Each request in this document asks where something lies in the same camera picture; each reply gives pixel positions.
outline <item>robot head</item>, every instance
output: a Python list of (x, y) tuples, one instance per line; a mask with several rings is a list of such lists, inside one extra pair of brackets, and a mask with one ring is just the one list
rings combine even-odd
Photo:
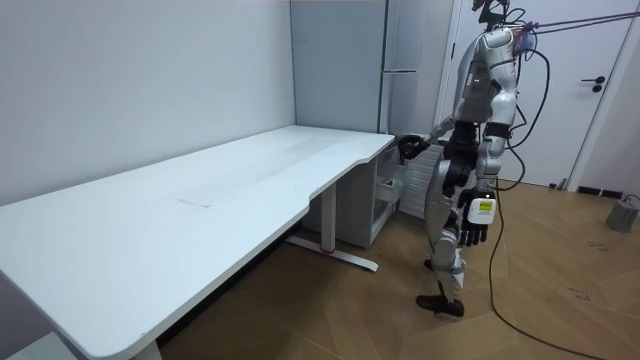
[[(509, 6), (510, 0), (497, 0), (497, 1), (502, 6)], [(483, 5), (489, 8), (492, 2), (493, 0), (473, 0), (473, 7), (471, 8), (471, 10), (478, 11), (478, 9), (480, 9)]]
[(482, 11), (480, 12), (480, 19), (478, 22), (483, 24), (487, 24), (486, 31), (491, 31), (494, 26), (501, 24), (507, 14), (507, 10), (509, 9), (510, 0), (496, 0), (498, 5), (502, 5), (502, 13), (492, 13), (491, 12), (491, 4), (494, 0), (473, 0), (473, 7), (471, 10), (478, 11), (482, 7)]

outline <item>door frame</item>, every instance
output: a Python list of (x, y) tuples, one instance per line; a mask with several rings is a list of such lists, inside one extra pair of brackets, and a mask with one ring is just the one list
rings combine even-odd
[[(454, 50), (454, 44), (456, 41), (456, 37), (458, 35), (458, 25), (460, 22), (460, 13), (462, 11), (463, 0), (453, 0), (453, 12), (451, 14), (451, 24), (449, 26), (449, 36), (447, 38), (447, 54), (452, 54)], [(638, 6), (636, 7), (637, 11), (640, 11), (640, 0), (638, 0)], [(638, 25), (638, 18), (634, 18), (631, 20), (631, 25), (629, 26), (629, 30), (625, 36), (624, 42), (622, 43), (622, 48), (620, 49), (620, 53), (618, 54), (618, 58), (613, 66), (613, 70), (611, 72), (611, 78), (607, 83), (607, 86), (604, 90), (604, 94), (600, 99), (600, 103), (596, 108), (596, 112), (594, 114), (593, 119), (591, 120), (591, 124), (589, 125), (589, 130), (587, 131), (587, 135), (582, 143), (582, 147), (580, 148), (580, 152), (578, 153), (578, 157), (571, 169), (571, 173), (569, 175), (567, 190), (575, 192), (580, 185), (580, 181), (585, 173), (587, 168), (587, 164), (589, 163), (589, 159), (593, 154), (595, 149), (596, 142), (598, 140), (598, 136), (600, 132), (605, 126), (607, 119), (609, 117), (609, 113), (612, 110), (613, 101), (618, 92), (618, 88), (620, 87), (620, 83), (624, 78), (624, 74), (627, 69), (633, 66), (631, 64), (631, 58), (636, 49), (640, 49), (640, 25)], [(449, 76), (451, 71), (457, 71), (456, 64), (452, 64), (453, 57), (446, 56), (445, 61), (442, 68), (442, 77), (440, 78), (440, 88), (438, 91), (438, 102), (436, 106), (436, 113), (433, 125), (437, 125), (442, 121), (442, 119), (447, 116), (445, 114), (445, 100), (447, 96), (447, 89), (449, 86)]]

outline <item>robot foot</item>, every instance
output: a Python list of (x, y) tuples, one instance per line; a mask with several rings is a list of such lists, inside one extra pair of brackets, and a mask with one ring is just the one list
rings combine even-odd
[(455, 317), (464, 316), (464, 305), (460, 300), (454, 300), (453, 304), (447, 301), (444, 295), (416, 297), (416, 304), (423, 309), (433, 311), (434, 313), (444, 313)]

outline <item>refrigerator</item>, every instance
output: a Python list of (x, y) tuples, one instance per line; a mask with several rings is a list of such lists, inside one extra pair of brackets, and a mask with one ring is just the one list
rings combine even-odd
[(298, 125), (411, 131), (423, 1), (292, 1)]
[[(292, 1), (297, 125), (412, 132), (426, 18), (418, 0)], [(379, 191), (389, 150), (338, 182), (339, 240), (369, 247), (396, 209)], [(302, 223), (319, 230), (318, 200)]]

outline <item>door handle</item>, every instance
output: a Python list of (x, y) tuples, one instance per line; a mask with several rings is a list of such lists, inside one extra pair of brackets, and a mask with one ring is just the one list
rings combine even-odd
[(582, 79), (582, 81), (585, 81), (585, 82), (587, 82), (587, 81), (593, 81), (593, 82), (595, 82), (596, 84), (604, 84), (604, 82), (605, 82), (605, 81), (607, 81), (607, 78), (606, 78), (606, 77), (604, 77), (604, 76), (598, 76), (598, 77), (597, 77), (597, 78), (595, 78), (595, 79)]

